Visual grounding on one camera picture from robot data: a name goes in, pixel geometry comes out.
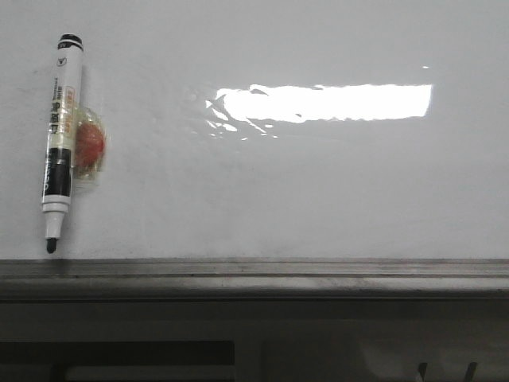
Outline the black and white whiteboard marker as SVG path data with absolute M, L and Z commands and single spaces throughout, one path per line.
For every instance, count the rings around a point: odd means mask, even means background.
M 41 198 L 46 251 L 49 254 L 56 251 L 64 218 L 71 206 L 83 57 L 84 44 L 80 37 L 70 33 L 60 37 L 56 51 Z

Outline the red magnet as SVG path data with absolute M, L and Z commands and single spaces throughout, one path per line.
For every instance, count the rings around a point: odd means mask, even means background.
M 107 162 L 108 135 L 100 116 L 89 107 L 76 109 L 74 187 L 80 192 L 96 188 Z

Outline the grey cabinet under whiteboard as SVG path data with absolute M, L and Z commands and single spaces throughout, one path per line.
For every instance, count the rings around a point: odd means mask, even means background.
M 8 302 L 4 381 L 505 381 L 505 300 Z

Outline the aluminium whiteboard frame rail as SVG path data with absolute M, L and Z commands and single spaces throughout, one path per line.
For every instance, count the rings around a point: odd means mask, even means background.
M 506 298 L 505 259 L 4 260 L 4 301 Z

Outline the white whiteboard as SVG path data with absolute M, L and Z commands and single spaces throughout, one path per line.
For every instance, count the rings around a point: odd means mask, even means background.
M 3 259 L 47 257 L 65 33 L 107 152 L 56 257 L 507 257 L 507 2 L 4 1 Z

